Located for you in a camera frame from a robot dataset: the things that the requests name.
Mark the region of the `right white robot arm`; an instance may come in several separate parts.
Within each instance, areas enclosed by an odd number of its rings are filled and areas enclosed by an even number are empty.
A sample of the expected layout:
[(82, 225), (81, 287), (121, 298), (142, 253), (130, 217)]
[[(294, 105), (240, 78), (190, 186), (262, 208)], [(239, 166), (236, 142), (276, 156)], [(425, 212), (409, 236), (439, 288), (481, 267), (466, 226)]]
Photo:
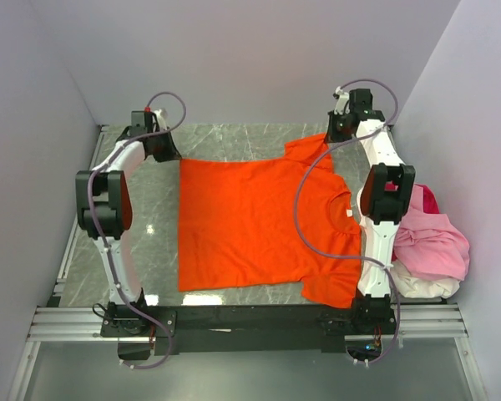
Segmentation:
[(328, 113), (326, 142), (360, 140), (370, 166), (357, 195), (360, 225), (365, 235), (362, 275), (352, 303), (350, 324), (360, 333), (378, 323), (393, 323), (392, 285), (388, 272), (399, 224), (406, 215), (415, 169), (396, 152), (382, 111), (373, 108), (370, 89), (336, 89), (335, 108)]

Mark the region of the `orange t shirt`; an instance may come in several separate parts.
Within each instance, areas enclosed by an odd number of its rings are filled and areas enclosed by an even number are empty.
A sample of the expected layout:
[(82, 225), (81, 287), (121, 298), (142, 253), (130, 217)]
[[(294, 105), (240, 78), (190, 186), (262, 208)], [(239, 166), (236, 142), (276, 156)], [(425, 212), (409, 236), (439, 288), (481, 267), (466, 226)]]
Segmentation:
[(311, 302), (350, 307), (362, 233), (326, 150), (313, 135), (271, 160), (182, 160), (178, 288), (299, 282)]

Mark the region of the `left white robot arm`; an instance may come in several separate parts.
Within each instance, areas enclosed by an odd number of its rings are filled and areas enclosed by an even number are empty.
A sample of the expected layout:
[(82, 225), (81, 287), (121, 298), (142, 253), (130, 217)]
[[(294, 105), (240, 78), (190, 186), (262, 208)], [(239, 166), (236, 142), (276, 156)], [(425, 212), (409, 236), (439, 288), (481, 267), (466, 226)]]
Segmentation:
[(149, 157), (158, 163), (180, 160), (164, 109), (147, 107), (131, 113), (131, 124), (117, 138), (109, 155), (91, 170), (75, 176), (79, 227), (96, 245), (109, 282), (109, 301), (132, 304), (120, 325), (130, 335), (145, 333), (150, 315), (141, 309), (144, 291), (134, 267), (128, 231), (133, 211), (127, 179)]

